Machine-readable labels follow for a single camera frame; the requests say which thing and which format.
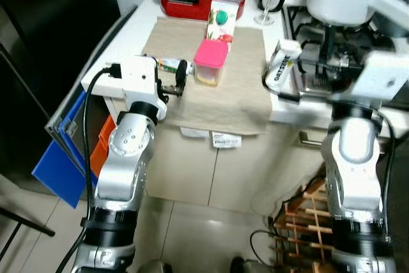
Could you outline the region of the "white oat milk carton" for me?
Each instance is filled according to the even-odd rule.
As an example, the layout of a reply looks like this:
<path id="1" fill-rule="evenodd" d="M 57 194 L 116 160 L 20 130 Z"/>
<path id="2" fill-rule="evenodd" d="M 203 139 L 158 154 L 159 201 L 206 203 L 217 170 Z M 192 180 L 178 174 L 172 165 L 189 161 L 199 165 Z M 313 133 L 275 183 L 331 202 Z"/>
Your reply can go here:
<path id="1" fill-rule="evenodd" d="M 285 97 L 289 95 L 283 92 L 283 89 L 302 50 L 297 40 L 278 40 L 262 76 L 262 84 L 266 90 L 274 95 L 284 95 Z"/>

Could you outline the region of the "black gas stove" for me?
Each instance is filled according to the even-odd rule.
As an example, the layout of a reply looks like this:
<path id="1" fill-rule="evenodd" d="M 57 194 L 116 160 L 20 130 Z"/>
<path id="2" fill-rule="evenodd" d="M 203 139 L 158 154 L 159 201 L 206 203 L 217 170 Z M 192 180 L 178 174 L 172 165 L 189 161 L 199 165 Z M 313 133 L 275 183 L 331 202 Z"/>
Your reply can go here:
<path id="1" fill-rule="evenodd" d="M 304 5 L 284 5 L 284 36 L 297 40 L 302 50 L 301 62 L 292 71 L 290 80 L 301 94 L 326 95 L 330 90 L 320 85 L 321 43 L 325 24 L 310 15 Z M 335 48 L 328 63 L 331 65 L 360 65 L 373 50 L 394 51 L 394 42 L 380 33 L 374 22 L 357 27 L 336 27 Z"/>

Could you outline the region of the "white green tube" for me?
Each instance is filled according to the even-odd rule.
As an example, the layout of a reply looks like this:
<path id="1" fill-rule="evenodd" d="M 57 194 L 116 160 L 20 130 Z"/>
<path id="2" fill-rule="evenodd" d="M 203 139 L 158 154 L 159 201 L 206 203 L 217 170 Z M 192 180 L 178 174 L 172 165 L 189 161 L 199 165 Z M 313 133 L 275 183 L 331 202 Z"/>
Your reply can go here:
<path id="1" fill-rule="evenodd" d="M 181 60 L 176 58 L 158 58 L 160 70 L 166 72 L 176 72 L 181 65 Z"/>

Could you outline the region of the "pink lid clear container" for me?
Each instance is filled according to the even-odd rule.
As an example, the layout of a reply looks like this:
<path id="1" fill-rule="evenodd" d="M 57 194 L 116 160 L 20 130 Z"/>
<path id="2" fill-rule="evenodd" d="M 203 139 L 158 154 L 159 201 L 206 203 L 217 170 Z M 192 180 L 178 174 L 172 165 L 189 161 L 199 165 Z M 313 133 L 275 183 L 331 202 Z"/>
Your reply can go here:
<path id="1" fill-rule="evenodd" d="M 202 40 L 194 57 L 194 76 L 203 85 L 217 86 L 223 73 L 229 45 L 223 40 Z"/>

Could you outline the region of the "plain white tag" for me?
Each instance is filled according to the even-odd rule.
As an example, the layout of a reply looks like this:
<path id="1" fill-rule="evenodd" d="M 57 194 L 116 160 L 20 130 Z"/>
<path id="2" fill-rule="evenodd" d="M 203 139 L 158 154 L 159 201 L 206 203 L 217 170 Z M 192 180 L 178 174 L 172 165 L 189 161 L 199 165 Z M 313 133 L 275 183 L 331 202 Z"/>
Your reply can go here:
<path id="1" fill-rule="evenodd" d="M 180 127 L 180 132 L 183 136 L 190 138 L 208 138 L 210 132 L 207 130 L 199 130 L 194 128 Z"/>

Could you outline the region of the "beige cloth mat with tags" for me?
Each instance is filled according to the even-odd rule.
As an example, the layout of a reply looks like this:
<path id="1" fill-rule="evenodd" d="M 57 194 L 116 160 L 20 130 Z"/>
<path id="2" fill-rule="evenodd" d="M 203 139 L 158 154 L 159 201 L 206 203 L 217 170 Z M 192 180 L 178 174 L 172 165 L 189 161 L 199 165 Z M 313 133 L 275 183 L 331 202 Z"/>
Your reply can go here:
<path id="1" fill-rule="evenodd" d="M 205 33 L 205 22 L 160 17 L 143 53 L 157 59 L 184 59 L 193 65 Z M 167 102 L 164 123 L 239 135 L 266 132 L 272 99 L 261 81 L 268 61 L 263 31 L 236 27 L 234 36 L 219 83 L 208 86 L 188 76 L 182 96 Z"/>

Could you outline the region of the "white green juice carton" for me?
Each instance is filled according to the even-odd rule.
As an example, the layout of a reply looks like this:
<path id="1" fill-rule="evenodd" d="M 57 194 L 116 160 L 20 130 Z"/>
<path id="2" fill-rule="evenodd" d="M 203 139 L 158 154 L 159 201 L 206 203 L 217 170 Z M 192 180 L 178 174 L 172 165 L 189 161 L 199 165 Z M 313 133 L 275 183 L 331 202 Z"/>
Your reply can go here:
<path id="1" fill-rule="evenodd" d="M 205 39 L 221 40 L 230 46 L 233 43 L 239 7 L 239 4 L 230 1 L 211 1 Z"/>

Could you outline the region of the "white printed price tag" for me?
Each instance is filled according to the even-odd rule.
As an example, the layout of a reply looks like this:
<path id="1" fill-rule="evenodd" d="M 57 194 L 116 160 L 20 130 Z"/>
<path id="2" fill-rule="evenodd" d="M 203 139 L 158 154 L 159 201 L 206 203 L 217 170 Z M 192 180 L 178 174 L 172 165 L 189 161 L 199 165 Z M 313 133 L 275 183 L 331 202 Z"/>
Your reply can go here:
<path id="1" fill-rule="evenodd" d="M 242 136 L 222 132 L 212 132 L 214 148 L 239 148 L 242 146 Z"/>

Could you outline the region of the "white kitchen counter cabinet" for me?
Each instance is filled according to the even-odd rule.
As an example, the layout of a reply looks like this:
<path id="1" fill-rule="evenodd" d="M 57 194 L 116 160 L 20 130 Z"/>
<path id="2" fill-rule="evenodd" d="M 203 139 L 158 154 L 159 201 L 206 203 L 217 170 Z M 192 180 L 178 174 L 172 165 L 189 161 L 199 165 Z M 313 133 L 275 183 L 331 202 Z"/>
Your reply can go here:
<path id="1" fill-rule="evenodd" d="M 249 76 L 249 89 L 254 93 L 267 96 L 266 102 L 270 112 L 268 123 L 261 125 L 260 116 L 249 103 L 240 102 L 238 107 L 216 102 L 216 98 L 208 98 L 205 109 L 228 110 L 237 112 L 237 117 L 251 116 L 251 123 L 263 128 L 260 134 L 245 134 L 242 131 L 242 145 L 238 148 L 213 147 L 210 136 L 195 138 L 183 136 L 179 121 L 172 116 L 178 107 L 187 104 L 188 91 L 199 91 L 202 95 L 210 95 L 227 86 L 228 81 L 236 79 L 237 71 L 228 68 L 217 87 L 199 85 L 188 81 L 185 96 L 182 100 L 171 98 L 169 115 L 158 126 L 158 138 L 155 143 L 155 155 L 151 159 L 147 171 L 147 194 L 173 202 L 184 202 L 209 206 L 222 210 L 245 212 L 245 214 L 271 214 L 284 199 L 285 194 L 294 192 L 298 183 L 305 183 L 314 175 L 323 162 L 318 147 L 301 144 L 297 132 L 307 132 L 309 136 L 323 139 L 331 122 L 330 104 L 316 101 L 301 101 L 295 105 L 280 102 L 277 97 L 263 88 L 260 78 L 263 69 L 275 50 L 275 46 L 283 38 L 281 13 L 275 13 L 273 26 L 260 29 L 251 21 L 249 15 L 257 12 L 243 13 L 239 19 L 233 43 L 233 51 L 228 54 L 228 62 L 245 66 L 243 71 Z M 170 19 L 160 9 L 159 0 L 143 0 L 135 7 L 112 42 L 105 48 L 99 59 L 91 63 L 90 72 L 85 72 L 80 80 L 79 88 L 85 91 L 91 78 L 106 63 L 117 62 L 130 54 L 142 54 L 148 51 L 146 45 L 161 45 L 160 34 L 170 33 L 170 24 L 204 27 L 203 22 L 193 20 Z"/>

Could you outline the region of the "orange board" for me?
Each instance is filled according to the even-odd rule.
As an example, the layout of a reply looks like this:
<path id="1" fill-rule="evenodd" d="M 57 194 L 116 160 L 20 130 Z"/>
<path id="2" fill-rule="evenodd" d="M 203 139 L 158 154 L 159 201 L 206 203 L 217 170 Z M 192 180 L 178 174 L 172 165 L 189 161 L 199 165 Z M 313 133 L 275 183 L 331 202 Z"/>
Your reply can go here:
<path id="1" fill-rule="evenodd" d="M 98 135 L 98 141 L 96 147 L 91 153 L 91 170 L 95 176 L 95 179 L 99 177 L 100 170 L 105 163 L 105 160 L 109 153 L 109 144 L 110 144 L 110 135 L 115 129 L 116 124 L 114 123 L 113 118 L 108 116 Z"/>

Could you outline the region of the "blue board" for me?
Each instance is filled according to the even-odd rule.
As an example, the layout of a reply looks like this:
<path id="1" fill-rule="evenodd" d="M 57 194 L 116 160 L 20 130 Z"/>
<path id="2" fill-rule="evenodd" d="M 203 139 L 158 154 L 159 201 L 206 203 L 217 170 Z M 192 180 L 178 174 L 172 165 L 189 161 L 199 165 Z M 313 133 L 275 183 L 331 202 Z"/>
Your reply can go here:
<path id="1" fill-rule="evenodd" d="M 71 208 L 84 196 L 84 130 L 81 125 L 82 105 L 87 97 L 79 89 L 65 97 L 58 111 L 47 122 L 45 130 L 52 142 L 33 170 L 33 176 Z"/>

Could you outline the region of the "wooden slatted rack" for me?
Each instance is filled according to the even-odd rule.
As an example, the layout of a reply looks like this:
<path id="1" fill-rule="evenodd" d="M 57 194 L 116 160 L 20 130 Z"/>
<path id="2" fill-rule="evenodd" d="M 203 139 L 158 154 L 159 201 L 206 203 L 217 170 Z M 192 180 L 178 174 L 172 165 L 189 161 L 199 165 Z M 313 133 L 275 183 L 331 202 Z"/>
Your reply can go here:
<path id="1" fill-rule="evenodd" d="M 284 200 L 269 220 L 274 267 L 284 273 L 335 273 L 334 235 L 325 177 L 316 176 Z"/>

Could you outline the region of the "grey left robot foot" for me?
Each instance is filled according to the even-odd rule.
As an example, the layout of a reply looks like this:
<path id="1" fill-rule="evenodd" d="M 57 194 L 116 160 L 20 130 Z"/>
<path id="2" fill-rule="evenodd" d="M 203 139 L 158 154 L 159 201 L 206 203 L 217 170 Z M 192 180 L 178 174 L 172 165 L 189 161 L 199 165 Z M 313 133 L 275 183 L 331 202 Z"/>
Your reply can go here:
<path id="1" fill-rule="evenodd" d="M 173 268 L 167 262 L 151 260 L 141 264 L 135 273 L 173 273 Z"/>

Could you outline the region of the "grey right robot foot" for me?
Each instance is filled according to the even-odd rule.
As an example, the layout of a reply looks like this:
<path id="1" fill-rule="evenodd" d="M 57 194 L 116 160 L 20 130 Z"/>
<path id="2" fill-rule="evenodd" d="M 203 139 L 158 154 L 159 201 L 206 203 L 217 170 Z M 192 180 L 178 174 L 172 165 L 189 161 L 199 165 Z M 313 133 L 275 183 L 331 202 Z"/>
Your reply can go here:
<path id="1" fill-rule="evenodd" d="M 271 273 L 270 267 L 257 260 L 247 260 L 242 256 L 231 259 L 229 273 Z"/>

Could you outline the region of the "black tripod stand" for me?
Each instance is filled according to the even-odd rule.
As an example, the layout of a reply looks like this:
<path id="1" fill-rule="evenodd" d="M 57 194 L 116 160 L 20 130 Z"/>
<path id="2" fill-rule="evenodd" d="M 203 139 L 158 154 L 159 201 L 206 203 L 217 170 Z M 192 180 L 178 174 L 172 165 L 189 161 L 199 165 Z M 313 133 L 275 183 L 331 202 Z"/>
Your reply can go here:
<path id="1" fill-rule="evenodd" d="M 0 215 L 17 223 L 15 228 L 12 230 L 12 234 L 9 235 L 8 240 L 6 241 L 2 251 L 0 251 L 0 261 L 3 260 L 4 256 L 9 250 L 9 247 L 11 247 L 13 240 L 15 240 L 15 236 L 17 236 L 19 230 L 23 226 L 29 227 L 32 230 L 36 230 L 50 237 L 53 237 L 56 234 L 54 230 L 47 228 L 46 226 L 44 226 L 44 224 L 38 224 L 35 223 L 34 221 L 30 221 L 29 219 L 21 217 L 21 215 L 15 214 L 15 212 L 12 212 L 6 208 L 0 207 Z"/>

